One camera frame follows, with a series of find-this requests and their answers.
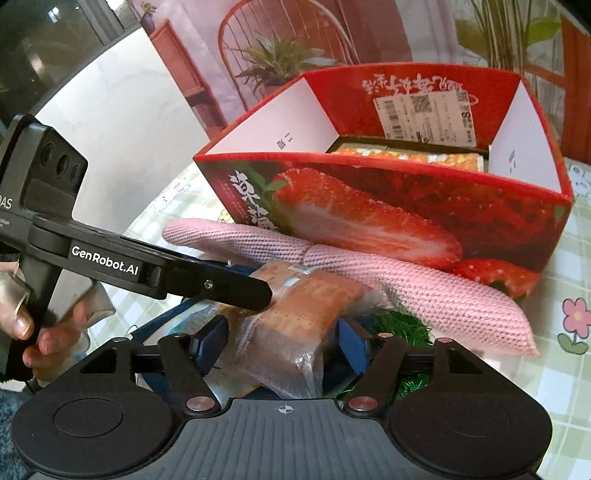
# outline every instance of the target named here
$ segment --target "white box flap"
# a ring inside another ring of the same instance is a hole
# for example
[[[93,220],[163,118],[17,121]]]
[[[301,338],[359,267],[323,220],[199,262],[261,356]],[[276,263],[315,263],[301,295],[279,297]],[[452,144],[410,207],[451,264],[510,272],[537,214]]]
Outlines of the white box flap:
[[[254,112],[207,152],[325,153],[339,134],[306,79]]]
[[[544,127],[523,82],[490,147],[488,171],[561,193]]]

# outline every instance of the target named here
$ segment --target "red cardboard box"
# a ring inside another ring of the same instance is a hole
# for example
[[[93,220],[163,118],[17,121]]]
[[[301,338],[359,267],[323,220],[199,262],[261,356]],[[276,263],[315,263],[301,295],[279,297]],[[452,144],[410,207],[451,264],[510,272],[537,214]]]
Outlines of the red cardboard box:
[[[326,153],[342,136],[480,149],[488,172]],[[504,70],[305,73],[194,160],[238,223],[450,271],[515,299],[535,285],[573,204],[539,103]]]

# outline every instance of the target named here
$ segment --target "pink knitted glove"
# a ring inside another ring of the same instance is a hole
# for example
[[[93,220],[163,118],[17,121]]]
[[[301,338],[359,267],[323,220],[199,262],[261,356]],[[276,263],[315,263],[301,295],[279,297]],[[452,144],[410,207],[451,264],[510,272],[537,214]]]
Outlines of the pink knitted glove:
[[[171,244],[224,258],[260,264],[277,258],[354,278],[383,290],[394,307],[468,348],[538,355],[530,324],[517,304],[494,288],[462,277],[379,255],[313,245],[250,225],[175,220],[162,235]]]

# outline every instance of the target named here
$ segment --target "human hand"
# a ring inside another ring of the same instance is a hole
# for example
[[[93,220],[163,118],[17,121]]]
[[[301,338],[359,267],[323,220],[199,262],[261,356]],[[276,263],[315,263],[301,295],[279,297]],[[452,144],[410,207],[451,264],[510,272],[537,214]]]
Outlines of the human hand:
[[[74,364],[76,354],[88,350],[90,342],[86,331],[91,318],[90,312],[90,303],[87,300],[79,301],[61,322],[41,330],[37,344],[24,351],[22,361],[33,369],[36,379],[45,382],[53,380]],[[33,324],[24,307],[18,316]]]
[[[27,340],[35,328],[25,307],[28,290],[24,283],[17,281],[17,270],[16,262],[0,262],[0,330],[14,339]],[[67,294],[61,292],[64,299],[72,294],[72,285],[68,285],[68,288]],[[65,312],[60,322],[41,330],[37,344],[24,351],[23,363],[33,369],[34,376],[41,382],[53,380],[75,363],[76,354],[88,350],[88,328],[114,313],[115,309],[104,287],[94,283]]]

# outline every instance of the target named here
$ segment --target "tablecloth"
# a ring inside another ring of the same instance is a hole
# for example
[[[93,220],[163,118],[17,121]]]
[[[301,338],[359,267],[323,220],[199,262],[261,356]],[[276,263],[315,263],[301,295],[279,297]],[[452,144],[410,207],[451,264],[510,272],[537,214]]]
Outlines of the tablecloth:
[[[552,442],[538,471],[544,480],[591,479],[591,351],[587,350],[591,345],[587,325],[591,324],[591,166],[570,160],[567,166],[577,199],[559,245],[525,306],[541,356],[485,358],[550,414]],[[195,250],[162,239],[162,228],[175,218],[231,221],[194,164],[136,218],[126,235],[198,256]],[[91,348],[126,335],[180,302],[174,296],[157,301],[106,288],[117,314],[91,329]],[[573,342],[573,333],[565,328],[572,330],[575,321],[579,336]]]

